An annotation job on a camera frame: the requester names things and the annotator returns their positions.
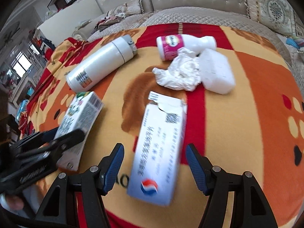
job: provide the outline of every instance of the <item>white cabinet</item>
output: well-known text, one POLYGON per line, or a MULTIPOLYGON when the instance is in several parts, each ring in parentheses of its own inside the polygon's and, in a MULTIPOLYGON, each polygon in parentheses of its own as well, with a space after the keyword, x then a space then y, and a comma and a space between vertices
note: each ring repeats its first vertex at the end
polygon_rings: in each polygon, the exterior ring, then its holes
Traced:
POLYGON ((102 15, 96 0, 81 0, 59 11, 46 20, 38 29, 57 47, 65 39, 72 37, 80 22, 102 15))

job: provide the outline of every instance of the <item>thermos label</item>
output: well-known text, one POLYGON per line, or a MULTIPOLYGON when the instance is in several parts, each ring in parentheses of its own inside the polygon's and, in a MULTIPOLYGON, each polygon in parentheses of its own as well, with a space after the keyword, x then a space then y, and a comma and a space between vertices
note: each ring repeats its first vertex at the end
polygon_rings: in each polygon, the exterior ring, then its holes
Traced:
POLYGON ((166 61, 177 57, 177 50, 184 47, 184 42, 181 35, 162 36, 161 41, 166 61))
POLYGON ((80 71, 79 74, 76 76, 76 80, 83 88, 86 88, 89 84, 92 83, 92 80, 84 69, 80 71))

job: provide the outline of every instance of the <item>barcode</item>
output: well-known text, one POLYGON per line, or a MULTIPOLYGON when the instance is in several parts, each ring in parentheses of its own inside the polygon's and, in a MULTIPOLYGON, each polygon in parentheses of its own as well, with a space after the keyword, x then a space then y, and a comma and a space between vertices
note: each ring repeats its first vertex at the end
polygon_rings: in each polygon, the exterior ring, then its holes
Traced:
POLYGON ((82 70, 78 73, 78 75, 76 76, 76 80, 83 88, 86 88, 89 84, 92 83, 92 80, 90 79, 85 70, 82 70))
POLYGON ((99 109, 101 108, 101 101, 100 101, 100 99, 99 99, 97 96, 92 95, 92 96, 90 97, 89 102, 90 102, 97 110, 99 110, 99 109))
POLYGON ((177 123, 177 122, 179 122, 179 116, 177 114, 174 114, 174 113, 167 113, 166 122, 177 123))
POLYGON ((150 99, 150 100, 154 100, 154 101, 157 102, 158 96, 159 96, 159 95, 158 95, 157 93, 152 93, 152 92, 150 92, 150 97, 149 97, 149 99, 150 99))

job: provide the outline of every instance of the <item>red and blue logo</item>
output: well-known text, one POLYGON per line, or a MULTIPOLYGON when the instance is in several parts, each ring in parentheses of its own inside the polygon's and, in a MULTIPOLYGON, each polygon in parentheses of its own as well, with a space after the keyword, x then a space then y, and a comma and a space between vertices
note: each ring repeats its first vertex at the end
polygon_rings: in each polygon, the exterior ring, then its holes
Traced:
POLYGON ((151 179, 146 179, 141 182, 140 188, 145 195, 152 196, 154 194, 157 194, 158 185, 156 181, 153 181, 151 179))

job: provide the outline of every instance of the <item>pink label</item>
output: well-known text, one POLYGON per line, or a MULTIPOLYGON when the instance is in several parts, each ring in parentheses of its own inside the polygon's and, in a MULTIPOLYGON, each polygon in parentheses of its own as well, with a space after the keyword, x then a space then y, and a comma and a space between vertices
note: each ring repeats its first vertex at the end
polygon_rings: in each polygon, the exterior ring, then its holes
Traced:
POLYGON ((161 41, 163 44, 165 60, 173 60, 177 57, 177 50, 184 47, 183 38, 181 35, 162 36, 161 41))

